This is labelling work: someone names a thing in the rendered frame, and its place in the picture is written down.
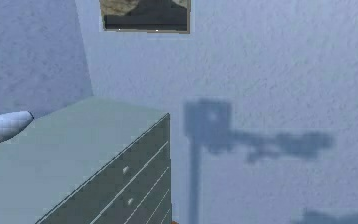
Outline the grey-green chest of drawers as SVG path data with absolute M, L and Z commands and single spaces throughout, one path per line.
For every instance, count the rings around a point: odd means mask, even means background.
M 91 97 L 0 143 L 0 224 L 172 224 L 170 115 Z

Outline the white oval object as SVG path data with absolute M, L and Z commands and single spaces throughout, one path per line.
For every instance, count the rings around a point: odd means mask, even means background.
M 0 114 L 0 143 L 22 132 L 34 117 L 29 111 L 17 111 Z

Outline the framed dark wall picture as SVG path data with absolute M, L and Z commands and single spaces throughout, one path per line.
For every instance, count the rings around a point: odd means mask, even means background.
M 138 0 L 128 12 L 102 13 L 105 30 L 190 33 L 189 9 L 174 0 Z

